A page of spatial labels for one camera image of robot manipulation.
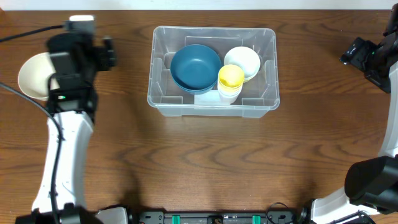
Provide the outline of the pink cup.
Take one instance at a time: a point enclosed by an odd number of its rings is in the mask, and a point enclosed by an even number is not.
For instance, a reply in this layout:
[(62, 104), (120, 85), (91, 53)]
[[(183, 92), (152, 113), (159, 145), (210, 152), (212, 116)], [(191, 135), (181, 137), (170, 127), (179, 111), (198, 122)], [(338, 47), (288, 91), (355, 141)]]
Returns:
[(234, 103), (237, 99), (232, 99), (232, 100), (223, 100), (222, 98), (220, 98), (220, 102), (224, 105), (230, 105), (232, 103)]

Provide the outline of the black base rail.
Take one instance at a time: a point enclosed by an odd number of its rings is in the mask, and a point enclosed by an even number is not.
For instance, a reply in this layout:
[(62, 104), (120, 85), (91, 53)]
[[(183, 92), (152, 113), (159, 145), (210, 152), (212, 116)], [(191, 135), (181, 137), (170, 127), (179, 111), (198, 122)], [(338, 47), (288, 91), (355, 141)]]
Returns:
[(289, 224), (308, 223), (295, 210), (275, 208), (265, 212), (141, 212), (131, 223), (137, 224)]

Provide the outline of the cream large bowl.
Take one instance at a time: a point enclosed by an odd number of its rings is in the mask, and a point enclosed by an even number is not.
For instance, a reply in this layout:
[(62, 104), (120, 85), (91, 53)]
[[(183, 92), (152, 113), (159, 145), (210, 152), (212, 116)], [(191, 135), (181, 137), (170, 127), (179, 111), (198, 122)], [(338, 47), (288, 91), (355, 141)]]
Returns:
[(21, 67), (18, 74), (18, 85), (25, 95), (42, 101), (47, 101), (49, 94), (47, 81), (55, 73), (50, 54), (37, 54)]

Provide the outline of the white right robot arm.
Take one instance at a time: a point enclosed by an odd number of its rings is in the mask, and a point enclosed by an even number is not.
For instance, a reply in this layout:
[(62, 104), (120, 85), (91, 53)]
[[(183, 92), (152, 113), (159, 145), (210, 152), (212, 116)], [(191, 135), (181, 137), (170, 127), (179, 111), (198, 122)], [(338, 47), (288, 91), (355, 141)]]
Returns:
[(397, 6), (393, 5), (380, 43), (356, 38), (340, 57), (365, 79), (389, 94), (383, 142), (373, 158), (355, 162), (342, 188), (316, 198), (295, 216), (294, 223), (373, 223), (374, 215), (397, 212)]

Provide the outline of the blue large bowl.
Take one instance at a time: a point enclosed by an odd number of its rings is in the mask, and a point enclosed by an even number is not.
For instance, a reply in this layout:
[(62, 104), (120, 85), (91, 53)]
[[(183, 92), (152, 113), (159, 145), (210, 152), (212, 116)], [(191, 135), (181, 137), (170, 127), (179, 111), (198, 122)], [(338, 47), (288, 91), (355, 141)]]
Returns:
[(198, 90), (216, 82), (221, 67), (221, 59), (213, 49), (193, 44), (183, 47), (174, 55), (170, 73), (179, 84)]
[(201, 94), (204, 94), (204, 93), (206, 93), (206, 92), (212, 90), (212, 89), (215, 87), (215, 85), (216, 85), (216, 82), (214, 82), (212, 85), (210, 85), (210, 86), (208, 86), (208, 87), (206, 87), (206, 88), (194, 90), (194, 89), (192, 89), (192, 88), (184, 87), (183, 85), (179, 84), (179, 82), (176, 81), (176, 80), (174, 80), (174, 83), (175, 83), (181, 90), (186, 91), (186, 92), (188, 92), (189, 94), (193, 94), (193, 95), (201, 95)]

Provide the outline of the white small bowl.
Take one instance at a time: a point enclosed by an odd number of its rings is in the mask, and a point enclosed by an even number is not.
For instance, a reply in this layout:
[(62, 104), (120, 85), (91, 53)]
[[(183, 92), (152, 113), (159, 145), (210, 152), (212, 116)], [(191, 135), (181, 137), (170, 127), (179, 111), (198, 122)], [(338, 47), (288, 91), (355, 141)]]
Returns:
[(248, 82), (257, 75), (261, 67), (261, 59), (253, 49), (239, 46), (227, 52), (224, 57), (224, 65), (240, 67), (244, 72), (244, 82)]

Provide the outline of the yellow cup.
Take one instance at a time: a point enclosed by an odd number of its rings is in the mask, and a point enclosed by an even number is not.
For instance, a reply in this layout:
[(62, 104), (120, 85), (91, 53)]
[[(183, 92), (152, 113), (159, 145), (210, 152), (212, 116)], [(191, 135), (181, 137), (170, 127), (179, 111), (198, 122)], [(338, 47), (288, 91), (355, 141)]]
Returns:
[(237, 65), (225, 65), (218, 72), (218, 81), (227, 90), (240, 88), (243, 85), (244, 78), (243, 69)]
[(239, 88), (242, 89), (243, 86), (240, 85), (240, 86), (236, 86), (236, 87), (229, 87), (229, 86), (223, 85), (221, 82), (218, 82), (217, 87), (218, 87), (218, 89), (222, 88), (222, 89), (227, 90), (227, 91), (233, 91), (233, 90), (236, 90), (236, 89), (239, 89)]

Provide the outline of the clear plastic storage bin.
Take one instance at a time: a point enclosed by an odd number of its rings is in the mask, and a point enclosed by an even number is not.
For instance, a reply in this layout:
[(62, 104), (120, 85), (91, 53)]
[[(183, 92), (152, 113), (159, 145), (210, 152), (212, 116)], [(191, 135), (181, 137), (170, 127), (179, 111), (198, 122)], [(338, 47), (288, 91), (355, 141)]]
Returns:
[[(187, 45), (212, 48), (220, 58), (234, 47), (249, 47), (261, 59), (257, 75), (244, 83), (237, 100), (224, 105), (217, 88), (193, 95), (173, 81), (170, 64)], [(240, 116), (261, 118), (280, 105), (277, 39), (270, 28), (158, 26), (154, 29), (147, 102), (164, 116)]]

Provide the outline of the light blue cup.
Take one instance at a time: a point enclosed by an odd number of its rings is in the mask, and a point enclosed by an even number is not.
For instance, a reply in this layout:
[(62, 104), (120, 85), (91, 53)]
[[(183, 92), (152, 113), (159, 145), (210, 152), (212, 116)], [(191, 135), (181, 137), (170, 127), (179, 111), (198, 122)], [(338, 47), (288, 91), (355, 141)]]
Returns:
[(218, 93), (220, 95), (220, 98), (222, 98), (223, 100), (232, 100), (232, 99), (236, 99), (239, 96), (240, 91), (233, 92), (233, 93), (232, 92), (219, 91)]

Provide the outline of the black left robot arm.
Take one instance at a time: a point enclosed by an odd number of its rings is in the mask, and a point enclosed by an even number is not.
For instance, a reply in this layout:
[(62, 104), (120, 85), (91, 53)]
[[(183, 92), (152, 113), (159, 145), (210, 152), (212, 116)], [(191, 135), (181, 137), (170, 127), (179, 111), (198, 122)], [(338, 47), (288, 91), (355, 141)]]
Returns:
[(96, 213), (86, 209), (83, 173), (94, 130), (98, 72), (116, 64), (113, 41), (96, 47), (86, 32), (67, 32), (47, 41), (48, 51), (26, 61), (18, 85), (28, 99), (46, 101), (49, 143), (39, 192), (29, 215), (16, 223), (130, 223), (122, 206)]

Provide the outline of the cream cup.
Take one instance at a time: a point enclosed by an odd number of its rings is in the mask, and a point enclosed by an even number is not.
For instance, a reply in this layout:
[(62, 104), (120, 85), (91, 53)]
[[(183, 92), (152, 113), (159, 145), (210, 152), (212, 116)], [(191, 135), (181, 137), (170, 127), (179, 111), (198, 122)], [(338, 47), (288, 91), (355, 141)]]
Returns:
[(218, 89), (218, 93), (222, 97), (232, 98), (232, 97), (238, 96), (241, 93), (241, 90), (242, 89), (239, 88), (239, 89), (236, 89), (236, 90), (233, 90), (233, 91), (227, 91), (227, 90), (224, 90), (222, 88), (219, 88)]

